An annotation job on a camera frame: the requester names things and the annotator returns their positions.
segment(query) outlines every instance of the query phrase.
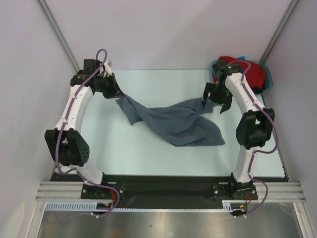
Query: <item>gray wall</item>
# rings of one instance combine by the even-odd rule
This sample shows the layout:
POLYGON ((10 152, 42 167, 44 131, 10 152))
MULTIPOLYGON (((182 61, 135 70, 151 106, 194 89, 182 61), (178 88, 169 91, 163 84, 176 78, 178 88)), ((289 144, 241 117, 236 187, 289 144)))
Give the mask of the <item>gray wall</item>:
POLYGON ((0 35, 1 231, 20 202, 28 219, 52 171, 44 132, 62 113, 73 71, 35 0, 3 1, 0 35))
POLYGON ((286 169, 300 181, 317 222, 317 1, 300 1, 267 60, 286 169))
POLYGON ((47 0, 78 61, 108 50, 113 69, 207 69, 259 60, 290 0, 47 0))

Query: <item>gray cloth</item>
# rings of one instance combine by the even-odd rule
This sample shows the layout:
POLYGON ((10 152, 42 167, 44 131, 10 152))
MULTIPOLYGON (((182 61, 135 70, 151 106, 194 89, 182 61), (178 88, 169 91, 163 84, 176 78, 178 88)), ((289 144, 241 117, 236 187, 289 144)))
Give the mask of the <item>gray cloth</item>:
POLYGON ((146 108, 128 95, 116 100, 131 125, 144 121, 163 140, 174 146, 211 146, 225 144, 218 126, 200 114, 213 112, 201 98, 186 100, 167 108, 146 108))

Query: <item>light blue tabletop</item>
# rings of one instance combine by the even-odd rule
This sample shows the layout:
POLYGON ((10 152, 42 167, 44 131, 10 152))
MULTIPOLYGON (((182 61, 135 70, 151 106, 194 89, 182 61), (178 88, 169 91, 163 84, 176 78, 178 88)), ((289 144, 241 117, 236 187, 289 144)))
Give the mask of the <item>light blue tabletop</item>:
MULTIPOLYGON (((202 97, 209 82, 208 70, 117 70, 114 73, 122 91, 148 108, 202 97)), ((101 93, 96 93, 86 110, 81 134, 90 146, 91 162, 106 174, 230 176, 238 159, 235 130, 241 112, 234 99, 230 110, 220 115, 220 109, 216 106, 213 113, 203 116, 220 128, 225 145, 174 147, 144 122, 131 126, 115 99, 106 100, 101 93)), ((274 144, 272 136, 262 149, 271 150, 274 144)), ((260 154, 254 175, 284 177, 279 154, 260 154)))

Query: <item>metal plate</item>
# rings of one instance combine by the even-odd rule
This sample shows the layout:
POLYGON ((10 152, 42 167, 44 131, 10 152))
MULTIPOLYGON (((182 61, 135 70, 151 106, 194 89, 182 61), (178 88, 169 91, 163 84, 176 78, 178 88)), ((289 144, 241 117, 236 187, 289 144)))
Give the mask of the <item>metal plate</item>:
MULTIPOLYGON (((54 222, 74 212, 45 212, 54 222)), ((42 222, 38 238, 302 238, 292 203, 267 203, 252 215, 229 213, 112 212, 103 218, 83 215, 54 225, 42 222)))

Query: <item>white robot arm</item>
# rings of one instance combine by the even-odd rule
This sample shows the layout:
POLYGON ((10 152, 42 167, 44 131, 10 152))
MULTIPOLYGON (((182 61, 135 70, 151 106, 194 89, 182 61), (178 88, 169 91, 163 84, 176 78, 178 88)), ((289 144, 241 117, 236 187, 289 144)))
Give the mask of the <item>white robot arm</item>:
POLYGON ((227 65, 224 60, 218 60, 213 69, 217 83, 207 83, 202 103, 205 106, 209 99, 222 106, 222 113, 230 108, 232 96, 237 101, 242 113, 242 119, 236 129, 240 152, 237 165, 231 174, 230 190, 248 190, 252 187, 258 150, 270 139, 272 133, 272 124, 266 115, 274 120, 275 114, 273 109, 266 109, 256 98, 239 65, 227 65))

